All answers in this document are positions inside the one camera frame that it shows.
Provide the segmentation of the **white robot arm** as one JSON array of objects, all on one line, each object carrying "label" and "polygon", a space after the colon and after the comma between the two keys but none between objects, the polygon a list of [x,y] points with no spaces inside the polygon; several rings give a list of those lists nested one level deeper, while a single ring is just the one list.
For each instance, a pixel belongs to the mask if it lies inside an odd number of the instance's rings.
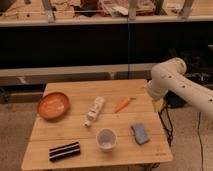
[{"label": "white robot arm", "polygon": [[187,65],[181,58],[172,58],[151,69],[147,92],[154,101],[172,91],[187,103],[213,119],[213,90],[187,79]]}]

